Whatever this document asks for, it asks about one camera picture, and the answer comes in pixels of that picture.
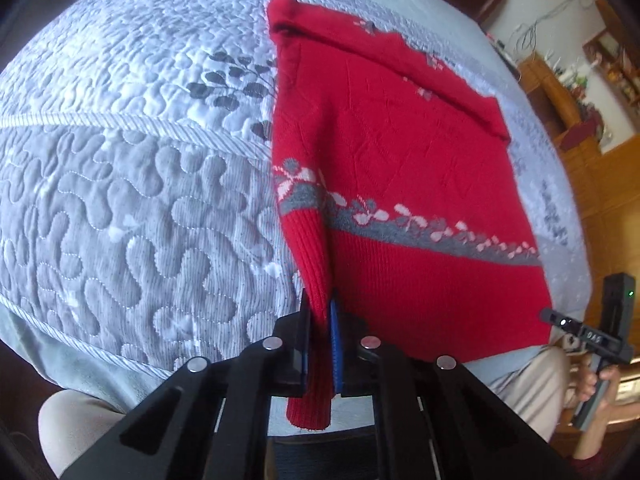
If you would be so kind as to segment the red sleeved right forearm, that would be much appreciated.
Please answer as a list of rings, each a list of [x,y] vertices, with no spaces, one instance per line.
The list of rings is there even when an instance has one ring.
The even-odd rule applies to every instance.
[[[602,401],[591,425],[579,438],[574,453],[568,458],[568,463],[582,479],[599,479],[603,474],[605,459],[602,446],[615,408],[614,401]]]

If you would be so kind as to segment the person's right hand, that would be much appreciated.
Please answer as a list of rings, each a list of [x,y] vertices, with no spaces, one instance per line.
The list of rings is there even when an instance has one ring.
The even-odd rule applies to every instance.
[[[620,386],[620,368],[617,365],[605,367],[596,374],[591,368],[592,355],[587,353],[578,367],[576,396],[579,402],[587,402],[596,393],[596,385],[598,380],[608,382],[608,390],[601,399],[597,414],[609,415],[615,405],[616,394]]]

